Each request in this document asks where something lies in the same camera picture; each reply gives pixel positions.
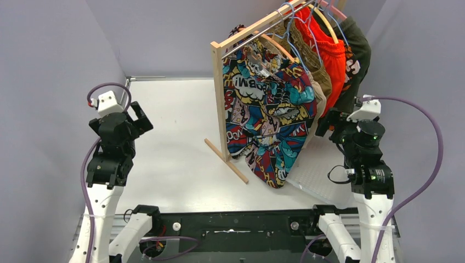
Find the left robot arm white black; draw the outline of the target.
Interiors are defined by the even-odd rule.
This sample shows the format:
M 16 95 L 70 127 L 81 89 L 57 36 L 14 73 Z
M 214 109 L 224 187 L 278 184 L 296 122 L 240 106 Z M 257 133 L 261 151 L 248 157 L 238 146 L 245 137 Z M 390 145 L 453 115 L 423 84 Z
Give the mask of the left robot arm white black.
M 99 138 L 81 167 L 86 208 L 70 262 L 127 262 L 144 236 L 164 229 L 159 208 L 140 204 L 111 238 L 116 208 L 133 167 L 134 141 L 153 129 L 138 102 L 130 107 L 136 119 L 123 110 L 89 122 Z

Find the comic print shorts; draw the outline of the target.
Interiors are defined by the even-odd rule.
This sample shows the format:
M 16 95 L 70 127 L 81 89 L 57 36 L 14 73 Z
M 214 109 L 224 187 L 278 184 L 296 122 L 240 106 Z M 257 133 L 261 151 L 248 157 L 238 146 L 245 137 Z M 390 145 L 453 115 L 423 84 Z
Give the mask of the comic print shorts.
M 317 100 L 298 60 L 256 39 L 223 60 L 226 144 L 268 186 L 281 188 L 309 135 Z

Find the wooden clothes rack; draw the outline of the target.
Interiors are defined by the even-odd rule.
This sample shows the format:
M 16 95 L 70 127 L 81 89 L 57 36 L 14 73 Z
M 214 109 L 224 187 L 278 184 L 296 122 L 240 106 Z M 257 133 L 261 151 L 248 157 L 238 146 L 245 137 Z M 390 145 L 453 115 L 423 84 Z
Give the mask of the wooden clothes rack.
M 280 14 L 291 15 L 292 8 L 295 11 L 300 11 L 306 6 L 310 5 L 310 1 L 291 1 L 290 5 L 280 7 L 277 10 L 267 14 L 260 20 L 252 23 L 248 27 L 243 29 L 242 33 L 232 38 L 227 38 L 220 43 L 215 41 L 210 43 L 210 54 L 212 56 L 213 66 L 213 80 L 214 80 L 214 91 L 216 96 L 216 109 L 217 119 L 220 137 L 220 147 L 217 148 L 207 138 L 204 139 L 206 145 L 241 179 L 245 184 L 249 183 L 249 179 L 231 162 L 230 153 L 227 149 L 226 143 L 226 126 L 225 126 L 225 109 L 224 109 L 224 95 L 223 95 L 223 84 L 222 84 L 222 60 L 229 54 L 225 53 L 226 49 L 229 49 L 233 44 L 236 44 L 241 39 L 245 38 L 250 34 L 254 34 L 256 30 L 259 30 L 257 34 L 251 39 L 256 39 L 261 34 L 266 33 L 269 29 L 275 25 L 271 22 L 280 17 Z

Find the white plastic basket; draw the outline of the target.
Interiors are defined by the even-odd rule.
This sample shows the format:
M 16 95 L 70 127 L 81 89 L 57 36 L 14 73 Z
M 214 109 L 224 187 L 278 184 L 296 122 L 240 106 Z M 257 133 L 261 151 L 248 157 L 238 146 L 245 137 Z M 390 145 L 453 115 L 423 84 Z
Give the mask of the white plastic basket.
M 302 149 L 291 169 L 286 182 L 318 199 L 323 204 L 334 205 L 339 209 L 355 207 L 355 199 L 349 184 L 332 182 L 347 178 L 344 172 L 343 154 L 329 140 L 331 134 L 311 138 Z

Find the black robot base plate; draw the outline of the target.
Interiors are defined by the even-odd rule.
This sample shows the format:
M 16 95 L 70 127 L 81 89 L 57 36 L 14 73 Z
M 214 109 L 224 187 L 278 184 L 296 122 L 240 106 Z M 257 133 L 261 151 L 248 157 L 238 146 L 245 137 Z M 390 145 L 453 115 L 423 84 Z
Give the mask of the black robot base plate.
M 311 209 L 160 213 L 154 230 L 139 250 L 149 260 L 172 259 L 183 252 L 302 252 L 310 239 L 322 234 L 319 216 L 357 214 L 357 209 L 315 205 Z

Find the wooden clothes hanger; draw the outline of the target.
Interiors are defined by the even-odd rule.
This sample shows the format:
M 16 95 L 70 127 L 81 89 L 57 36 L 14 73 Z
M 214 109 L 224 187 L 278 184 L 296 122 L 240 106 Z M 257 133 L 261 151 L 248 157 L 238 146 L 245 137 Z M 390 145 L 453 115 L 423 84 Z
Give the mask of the wooden clothes hanger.
M 265 33 L 259 33 L 258 31 L 254 31 L 253 34 L 254 36 L 261 37 L 267 40 L 268 42 L 270 42 L 277 50 L 279 50 L 286 58 L 288 58 L 290 62 L 292 63 L 296 62 L 294 57 L 284 47 L 278 44 L 278 42 L 276 42 L 271 37 L 267 36 Z

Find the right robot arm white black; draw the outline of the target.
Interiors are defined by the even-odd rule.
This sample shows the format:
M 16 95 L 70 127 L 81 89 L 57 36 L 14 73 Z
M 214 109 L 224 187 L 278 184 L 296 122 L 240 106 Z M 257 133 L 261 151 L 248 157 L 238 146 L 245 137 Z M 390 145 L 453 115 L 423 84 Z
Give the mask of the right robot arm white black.
M 385 128 L 374 117 L 355 120 L 335 108 L 327 112 L 316 134 L 323 136 L 329 127 L 333 127 L 330 141 L 344 156 L 345 183 L 350 184 L 359 215 L 360 243 L 346 229 L 342 211 L 334 205 L 315 205 L 309 228 L 325 235 L 339 262 L 395 262 L 395 227 L 388 218 L 394 180 L 379 148 Z

